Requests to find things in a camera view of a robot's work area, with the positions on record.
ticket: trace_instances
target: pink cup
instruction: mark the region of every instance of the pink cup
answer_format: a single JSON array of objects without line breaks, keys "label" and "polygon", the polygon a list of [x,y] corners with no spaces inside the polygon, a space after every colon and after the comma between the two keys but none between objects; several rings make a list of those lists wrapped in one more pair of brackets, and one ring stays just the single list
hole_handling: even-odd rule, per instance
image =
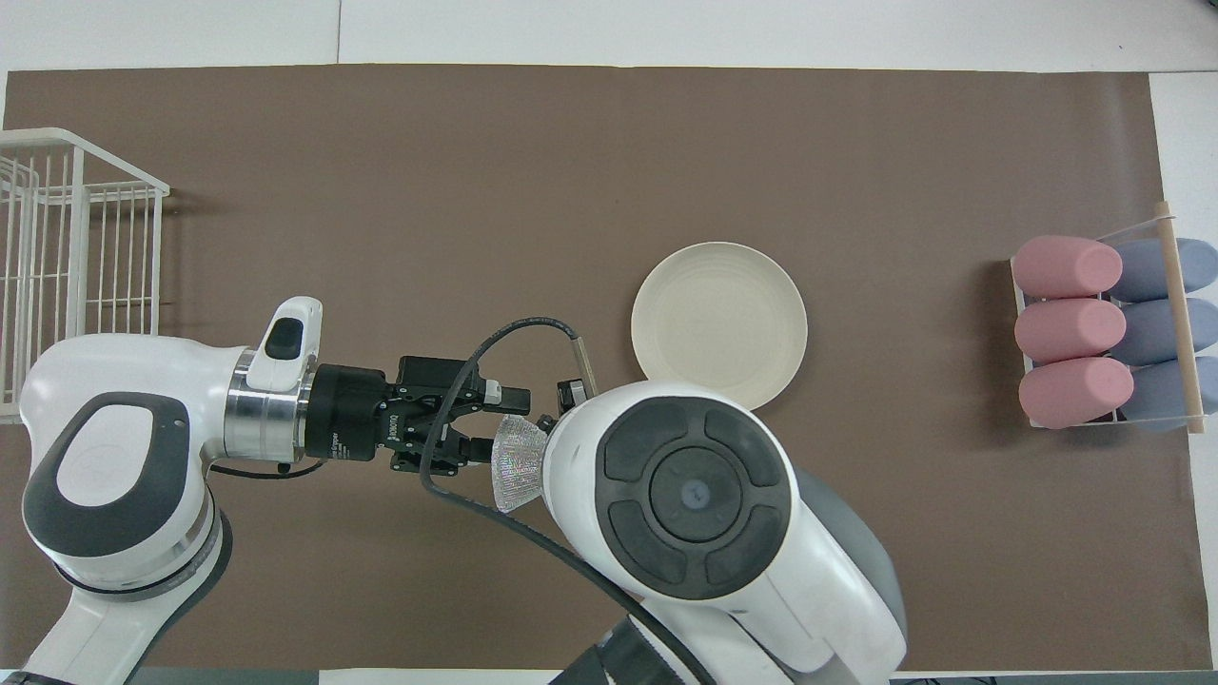
[{"label": "pink cup", "polygon": [[1033,297],[1086,297],[1121,279],[1121,255],[1088,238],[1041,235],[1019,247],[1015,283]]},{"label": "pink cup", "polygon": [[1125,316],[1095,297],[1028,305],[1015,322],[1015,341],[1037,363],[1091,357],[1125,336]]},{"label": "pink cup", "polygon": [[1108,357],[1086,357],[1028,372],[1019,383],[1019,405],[1045,428],[1067,428],[1116,410],[1133,392],[1129,367]]}]

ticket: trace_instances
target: blue cylinder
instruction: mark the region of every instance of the blue cylinder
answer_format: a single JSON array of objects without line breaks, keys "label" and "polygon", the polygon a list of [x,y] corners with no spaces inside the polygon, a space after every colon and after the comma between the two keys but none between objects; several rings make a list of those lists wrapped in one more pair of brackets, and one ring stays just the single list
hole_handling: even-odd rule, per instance
[{"label": "blue cylinder", "polygon": [[[1218,411],[1218,357],[1197,357],[1197,377],[1201,380],[1201,407],[1206,414]],[[1164,418],[1136,424],[1147,430],[1170,430],[1188,423],[1181,417],[1184,408],[1184,384],[1180,380],[1180,361],[1142,367],[1134,372],[1134,394],[1121,407],[1121,413],[1132,421]]]},{"label": "blue cylinder", "polygon": [[[1218,342],[1218,306],[1189,297],[1189,322],[1192,325],[1192,351],[1200,352]],[[1169,300],[1151,300],[1121,308],[1125,314],[1125,336],[1112,347],[1114,360],[1134,367],[1174,360],[1175,322]]]},{"label": "blue cylinder", "polygon": [[[1218,280],[1218,250],[1205,240],[1180,238],[1180,268],[1184,291],[1192,293]],[[1108,290],[1122,302],[1146,302],[1167,297],[1167,272],[1157,238],[1130,240],[1116,246],[1123,264],[1121,279]]]}]

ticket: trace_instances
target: black cable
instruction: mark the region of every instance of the black cable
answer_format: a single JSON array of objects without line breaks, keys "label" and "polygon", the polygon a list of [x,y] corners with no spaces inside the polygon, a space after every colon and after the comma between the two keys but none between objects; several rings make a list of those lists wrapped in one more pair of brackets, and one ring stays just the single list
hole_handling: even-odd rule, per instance
[{"label": "black cable", "polygon": [[326,460],[318,460],[315,464],[302,468],[300,470],[290,470],[287,473],[259,473],[256,470],[241,470],[239,468],[228,468],[224,466],[212,464],[212,470],[216,473],[223,473],[224,475],[235,475],[238,478],[252,478],[255,480],[286,480],[289,478],[300,478],[302,475],[308,475],[314,470],[322,468]]},{"label": "black cable", "polygon": [[[469,361],[465,362],[465,366],[460,368],[460,373],[457,374],[457,379],[453,380],[453,384],[448,388],[448,392],[445,395],[443,402],[440,405],[438,416],[447,417],[448,412],[452,411],[453,403],[457,401],[457,395],[460,391],[462,385],[465,383],[465,379],[469,378],[470,373],[474,371],[474,367],[477,364],[479,360],[482,358],[482,355],[485,355],[487,350],[490,350],[496,342],[502,340],[513,330],[519,330],[521,328],[526,328],[530,325],[549,325],[552,328],[561,330],[571,340],[579,339],[579,334],[575,333],[575,329],[554,318],[530,317],[509,323],[508,325],[501,328],[499,330],[495,332],[493,335],[484,340],[482,344],[477,347],[477,350],[474,351],[474,355],[470,356]],[[678,640],[677,636],[674,635],[672,631],[669,630],[666,625],[660,623],[659,619],[657,619],[654,616],[652,616],[650,612],[643,608],[643,606],[638,603],[638,601],[635,600],[635,597],[631,597],[628,594],[626,594],[625,590],[622,590],[611,580],[605,578],[604,574],[593,568],[592,564],[583,561],[574,552],[559,545],[554,540],[551,540],[549,538],[546,536],[544,533],[530,527],[523,520],[515,519],[510,516],[499,512],[498,509],[493,509],[486,505],[482,505],[480,502],[476,502],[456,492],[451,492],[436,485],[436,483],[431,479],[431,458],[435,455],[436,451],[435,445],[436,441],[440,440],[440,431],[442,427],[443,427],[442,419],[434,422],[431,424],[431,430],[428,431],[428,441],[423,446],[423,456],[419,460],[419,480],[423,483],[423,488],[426,491],[431,492],[432,495],[447,502],[457,505],[464,509],[471,511],[481,517],[488,518],[498,523],[499,525],[505,527],[508,530],[512,530],[513,533],[524,536],[526,540],[537,545],[538,547],[546,550],[547,552],[557,557],[560,562],[575,569],[580,575],[592,581],[592,584],[599,587],[613,601],[618,602],[618,605],[620,605],[624,609],[626,609],[626,612],[630,613],[630,616],[635,617],[635,619],[637,619],[641,624],[643,624],[643,626],[646,626],[652,633],[652,635],[655,635],[660,640],[660,642],[664,642],[664,645],[672,651],[672,653],[677,657],[677,659],[680,659],[681,663],[685,664],[687,669],[689,669],[689,672],[693,674],[694,679],[698,683],[702,683],[703,685],[715,684],[715,679],[706,670],[706,667],[704,667],[702,662],[699,662],[698,658],[693,656],[693,652],[689,651],[689,647],[687,647],[685,642]]]}]

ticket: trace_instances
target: white robot link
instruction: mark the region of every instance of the white robot link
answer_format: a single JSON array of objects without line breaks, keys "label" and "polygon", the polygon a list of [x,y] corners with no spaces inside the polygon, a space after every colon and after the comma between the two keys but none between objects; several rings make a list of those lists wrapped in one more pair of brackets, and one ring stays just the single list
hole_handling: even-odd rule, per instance
[{"label": "white robot link", "polygon": [[[5,685],[128,683],[156,637],[217,583],[231,533],[207,488],[216,460],[368,461],[441,423],[430,462],[454,474],[502,447],[451,421],[493,411],[540,436],[546,505],[576,551],[688,647],[715,681],[885,683],[905,653],[892,563],[857,516],[794,468],[753,414],[705,390],[631,384],[587,399],[551,434],[524,422],[526,390],[460,379],[460,361],[375,369],[317,364],[322,307],[284,302],[253,349],[88,335],[48,350],[21,400],[33,463],[27,530],[73,585],[67,609]],[[693,683],[627,619],[554,683]]]}]

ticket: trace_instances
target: black button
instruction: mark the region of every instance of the black button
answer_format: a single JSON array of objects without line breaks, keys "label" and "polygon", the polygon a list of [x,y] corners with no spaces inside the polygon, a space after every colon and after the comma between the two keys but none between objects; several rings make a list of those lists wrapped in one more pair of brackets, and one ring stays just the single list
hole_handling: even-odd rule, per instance
[{"label": "black button", "polygon": [[777,485],[782,479],[782,457],[773,440],[747,416],[726,407],[708,411],[706,438],[734,452],[758,488]]},{"label": "black button", "polygon": [[705,542],[736,523],[741,480],[723,457],[704,447],[686,447],[655,467],[650,500],[665,530],[687,542]]},{"label": "black button", "polygon": [[677,584],[685,580],[685,555],[665,545],[652,533],[638,502],[624,500],[609,505],[609,523],[622,548],[643,570],[665,583]]},{"label": "black button", "polygon": [[605,439],[605,475],[633,483],[660,447],[685,438],[688,419],[681,405],[670,401],[643,402],[618,421]]},{"label": "black button", "polygon": [[753,507],[744,530],[726,547],[706,555],[706,580],[711,585],[743,586],[761,574],[778,552],[786,530],[773,507]]},{"label": "black button", "polygon": [[304,323],[296,318],[281,318],[270,327],[267,345],[262,349],[272,360],[295,360],[301,356],[301,338]]}]

